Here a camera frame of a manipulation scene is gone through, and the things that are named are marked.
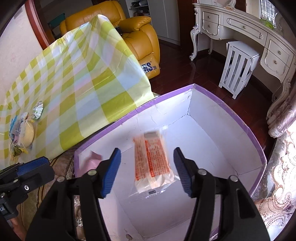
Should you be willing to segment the striped rug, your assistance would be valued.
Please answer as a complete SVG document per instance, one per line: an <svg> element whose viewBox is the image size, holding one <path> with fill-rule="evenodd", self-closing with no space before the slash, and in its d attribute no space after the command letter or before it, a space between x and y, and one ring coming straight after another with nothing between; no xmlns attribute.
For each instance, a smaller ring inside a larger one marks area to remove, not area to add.
<svg viewBox="0 0 296 241"><path fill-rule="evenodd" d="M74 152L74 149L69 149L63 154L60 154L60 156L50 160L50 166L52 166L55 171L55 178L64 176L66 179L72 179L75 177ZM52 184L53 182L51 181L46 185L30 192L28 199L22 204L18 205L18 216L13 218L11 222L14 232L21 240L25 240L27 230L32 222L32 219ZM73 199L77 237L79 240L85 240L80 210L80 198L78 195L76 195L73 197Z"/></svg>

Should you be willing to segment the clear round cookie packet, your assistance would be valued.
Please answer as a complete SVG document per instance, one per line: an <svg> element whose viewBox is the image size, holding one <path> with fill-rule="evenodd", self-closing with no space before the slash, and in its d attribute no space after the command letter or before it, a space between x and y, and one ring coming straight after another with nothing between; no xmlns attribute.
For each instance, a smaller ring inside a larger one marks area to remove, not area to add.
<svg viewBox="0 0 296 241"><path fill-rule="evenodd" d="M24 145L29 149L35 137L34 125L32 122L25 120L21 123L20 133L15 136L13 142L23 142Z"/></svg>

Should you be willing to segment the purple-edged white cardboard box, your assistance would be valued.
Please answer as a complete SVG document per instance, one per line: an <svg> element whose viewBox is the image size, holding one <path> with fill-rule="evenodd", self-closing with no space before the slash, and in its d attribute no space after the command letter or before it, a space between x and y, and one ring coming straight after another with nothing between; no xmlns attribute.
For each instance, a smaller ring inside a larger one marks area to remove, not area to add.
<svg viewBox="0 0 296 241"><path fill-rule="evenodd" d="M79 175L92 154L108 159L121 150L121 164L111 192L99 204L112 240L183 240L195 199L180 181L163 193L132 197L133 138L159 131L169 161L175 148L197 166L221 178L235 175L253 194L266 169L266 157L250 128L220 98L199 85L159 96L92 136L75 152Z"/></svg>

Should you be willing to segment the white slatted stool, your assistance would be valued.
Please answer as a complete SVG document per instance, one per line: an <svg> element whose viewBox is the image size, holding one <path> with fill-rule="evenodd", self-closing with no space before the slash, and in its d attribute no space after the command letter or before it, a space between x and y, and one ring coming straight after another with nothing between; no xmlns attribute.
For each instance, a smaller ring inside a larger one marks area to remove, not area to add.
<svg viewBox="0 0 296 241"><path fill-rule="evenodd" d="M232 94L232 98L236 99L248 84L260 54L240 41L227 42L226 50L227 56L219 87L224 87Z"/></svg>

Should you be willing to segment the white ornate dressing table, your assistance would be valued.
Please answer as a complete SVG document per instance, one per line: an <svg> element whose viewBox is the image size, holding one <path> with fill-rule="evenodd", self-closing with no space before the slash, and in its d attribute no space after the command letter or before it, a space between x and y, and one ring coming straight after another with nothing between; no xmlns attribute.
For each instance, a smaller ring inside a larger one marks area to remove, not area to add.
<svg viewBox="0 0 296 241"><path fill-rule="evenodd" d="M197 36L205 34L211 40L226 40L243 34L262 45L261 67L276 77L282 86L279 97L273 97L268 110L271 115L290 93L295 74L295 48L283 36L281 25L267 27L263 19L235 8L236 1L197 1L193 4L195 25L190 32L194 60L198 52Z"/></svg>

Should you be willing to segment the orange-white wafer snack packet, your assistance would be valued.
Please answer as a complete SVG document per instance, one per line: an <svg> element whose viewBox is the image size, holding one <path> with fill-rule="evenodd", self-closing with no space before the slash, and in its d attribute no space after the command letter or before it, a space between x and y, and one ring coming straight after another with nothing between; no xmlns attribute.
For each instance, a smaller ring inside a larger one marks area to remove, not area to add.
<svg viewBox="0 0 296 241"><path fill-rule="evenodd" d="M158 130L145 132L133 138L134 187L130 198L149 198L165 192L178 175L171 168L166 144Z"/></svg>

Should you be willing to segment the silver green snack packet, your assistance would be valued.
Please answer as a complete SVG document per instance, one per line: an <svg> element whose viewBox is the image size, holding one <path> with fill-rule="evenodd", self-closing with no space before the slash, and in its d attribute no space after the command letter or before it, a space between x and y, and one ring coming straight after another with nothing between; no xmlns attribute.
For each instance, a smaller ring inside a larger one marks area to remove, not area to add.
<svg viewBox="0 0 296 241"><path fill-rule="evenodd" d="M38 101L36 105L33 107L32 119L38 120L43 113L43 109L44 109L43 101Z"/></svg>

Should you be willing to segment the pink floral curtain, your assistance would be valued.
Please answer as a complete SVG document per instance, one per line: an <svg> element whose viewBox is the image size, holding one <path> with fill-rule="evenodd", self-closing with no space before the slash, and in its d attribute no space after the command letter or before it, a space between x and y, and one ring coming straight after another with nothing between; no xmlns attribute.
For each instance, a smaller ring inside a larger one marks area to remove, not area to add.
<svg viewBox="0 0 296 241"><path fill-rule="evenodd" d="M267 123L276 142L252 199L275 240L295 212L295 85Z"/></svg>

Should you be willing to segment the green yellow snack packet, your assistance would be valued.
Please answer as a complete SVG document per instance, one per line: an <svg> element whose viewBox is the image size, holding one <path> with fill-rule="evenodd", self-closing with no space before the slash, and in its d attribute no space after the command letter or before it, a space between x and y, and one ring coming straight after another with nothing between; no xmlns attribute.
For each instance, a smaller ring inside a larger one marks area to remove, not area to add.
<svg viewBox="0 0 296 241"><path fill-rule="evenodd" d="M10 155L11 158L16 158L22 153L27 153L28 148L24 145L23 142L12 142L10 145Z"/></svg>

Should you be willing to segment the white wardrobe cabinet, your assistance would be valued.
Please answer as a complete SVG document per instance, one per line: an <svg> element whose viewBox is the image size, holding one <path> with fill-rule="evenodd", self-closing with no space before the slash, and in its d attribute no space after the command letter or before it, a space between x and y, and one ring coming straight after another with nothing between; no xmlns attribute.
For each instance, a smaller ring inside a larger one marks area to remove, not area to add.
<svg viewBox="0 0 296 241"><path fill-rule="evenodd" d="M180 45L180 24L177 1L120 1L128 18L148 16L159 39Z"/></svg>

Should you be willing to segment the blue clear raisin packet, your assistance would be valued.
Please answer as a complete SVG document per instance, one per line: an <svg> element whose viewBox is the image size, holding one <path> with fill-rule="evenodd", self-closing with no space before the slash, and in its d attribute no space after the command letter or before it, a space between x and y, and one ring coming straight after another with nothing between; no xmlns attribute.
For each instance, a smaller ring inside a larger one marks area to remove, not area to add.
<svg viewBox="0 0 296 241"><path fill-rule="evenodd" d="M20 133L21 123L24 122L28 117L28 112L24 112L20 115L16 115L10 124L9 137L13 141L15 136Z"/></svg>

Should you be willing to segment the green checkered tablecloth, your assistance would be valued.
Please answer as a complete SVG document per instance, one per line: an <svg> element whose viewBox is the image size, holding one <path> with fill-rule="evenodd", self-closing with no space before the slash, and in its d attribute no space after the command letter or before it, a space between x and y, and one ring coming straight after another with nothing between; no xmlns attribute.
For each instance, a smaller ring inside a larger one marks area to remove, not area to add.
<svg viewBox="0 0 296 241"><path fill-rule="evenodd" d="M154 97L125 41L103 15L67 32L33 59L1 103L1 168L53 159ZM12 156L10 124L43 102L27 153Z"/></svg>

